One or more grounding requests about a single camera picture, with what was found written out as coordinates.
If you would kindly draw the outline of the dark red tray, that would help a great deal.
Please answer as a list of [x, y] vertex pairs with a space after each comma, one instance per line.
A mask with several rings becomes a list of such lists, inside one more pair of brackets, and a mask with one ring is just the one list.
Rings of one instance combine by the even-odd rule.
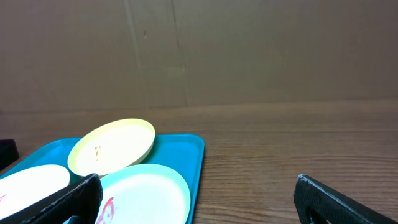
[[13, 139], [0, 140], [0, 170], [19, 159], [16, 142]]

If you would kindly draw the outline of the teal plastic tray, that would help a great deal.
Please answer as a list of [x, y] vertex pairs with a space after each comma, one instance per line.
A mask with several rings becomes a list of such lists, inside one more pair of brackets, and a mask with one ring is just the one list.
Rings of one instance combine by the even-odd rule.
[[[52, 141], [22, 159], [1, 178], [44, 164], [68, 167], [68, 155], [79, 140], [80, 138], [63, 138]], [[143, 160], [144, 164], [161, 164], [172, 168], [185, 179], [191, 198], [187, 224], [193, 222], [204, 155], [205, 142], [195, 134], [158, 134], [150, 154]]]

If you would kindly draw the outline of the light blue plate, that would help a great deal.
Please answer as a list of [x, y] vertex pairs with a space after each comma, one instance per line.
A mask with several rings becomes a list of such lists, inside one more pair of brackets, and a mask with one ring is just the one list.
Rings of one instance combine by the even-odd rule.
[[139, 164], [101, 178], [103, 200], [96, 223], [185, 223], [190, 190], [175, 170]]

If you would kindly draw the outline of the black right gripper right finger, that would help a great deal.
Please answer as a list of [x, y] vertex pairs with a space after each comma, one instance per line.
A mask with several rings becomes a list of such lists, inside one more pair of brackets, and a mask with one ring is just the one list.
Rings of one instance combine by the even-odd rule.
[[294, 204], [304, 224], [397, 224], [305, 174], [297, 178]]

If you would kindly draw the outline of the white pink plate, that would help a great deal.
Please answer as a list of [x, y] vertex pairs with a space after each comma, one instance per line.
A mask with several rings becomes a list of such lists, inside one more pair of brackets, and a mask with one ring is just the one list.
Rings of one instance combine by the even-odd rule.
[[1, 219], [54, 194], [69, 183], [69, 171], [56, 164], [31, 167], [2, 178]]

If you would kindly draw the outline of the yellow plate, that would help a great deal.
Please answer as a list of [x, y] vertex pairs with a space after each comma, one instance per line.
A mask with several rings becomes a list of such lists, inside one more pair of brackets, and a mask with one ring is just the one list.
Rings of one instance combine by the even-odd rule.
[[143, 161], [151, 152], [155, 128], [143, 119], [104, 124], [82, 137], [70, 151], [68, 168], [78, 176], [108, 175]]

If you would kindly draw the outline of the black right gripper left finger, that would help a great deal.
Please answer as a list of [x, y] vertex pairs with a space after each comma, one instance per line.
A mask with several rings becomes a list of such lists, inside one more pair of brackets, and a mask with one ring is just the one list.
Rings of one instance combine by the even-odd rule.
[[98, 174], [90, 174], [1, 220], [1, 224], [95, 224], [103, 199]]

